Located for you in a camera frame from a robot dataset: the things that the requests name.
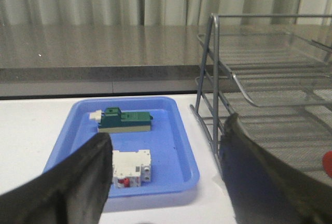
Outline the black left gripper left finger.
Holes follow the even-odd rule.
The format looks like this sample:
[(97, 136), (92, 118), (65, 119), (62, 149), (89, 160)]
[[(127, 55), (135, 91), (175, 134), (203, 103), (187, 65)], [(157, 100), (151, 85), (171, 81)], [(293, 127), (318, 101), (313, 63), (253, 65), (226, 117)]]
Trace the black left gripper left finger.
[(1, 223), (98, 223), (112, 183), (112, 143), (98, 133), (62, 162), (1, 195)]

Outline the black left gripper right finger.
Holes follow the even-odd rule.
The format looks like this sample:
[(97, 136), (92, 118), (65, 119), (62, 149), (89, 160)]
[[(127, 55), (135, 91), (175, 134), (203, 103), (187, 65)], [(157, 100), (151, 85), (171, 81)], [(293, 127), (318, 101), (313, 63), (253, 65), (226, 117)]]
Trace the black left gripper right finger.
[(331, 223), (331, 185), (256, 144), (238, 114), (226, 119), (219, 155), (238, 223)]

